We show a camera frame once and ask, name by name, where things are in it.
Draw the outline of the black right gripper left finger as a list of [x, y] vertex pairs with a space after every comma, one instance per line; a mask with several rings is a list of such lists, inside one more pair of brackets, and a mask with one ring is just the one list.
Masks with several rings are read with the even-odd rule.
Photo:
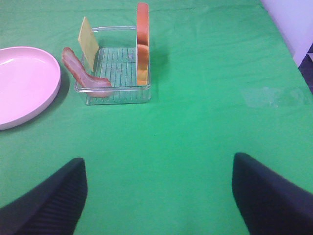
[[71, 235], [85, 206], [85, 161], [74, 158], [0, 210], [2, 235]]

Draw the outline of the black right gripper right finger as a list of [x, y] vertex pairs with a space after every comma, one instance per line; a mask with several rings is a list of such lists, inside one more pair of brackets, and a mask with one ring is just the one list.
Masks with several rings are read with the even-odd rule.
[[232, 193], [252, 235], [311, 235], [313, 195], [246, 153], [236, 153]]

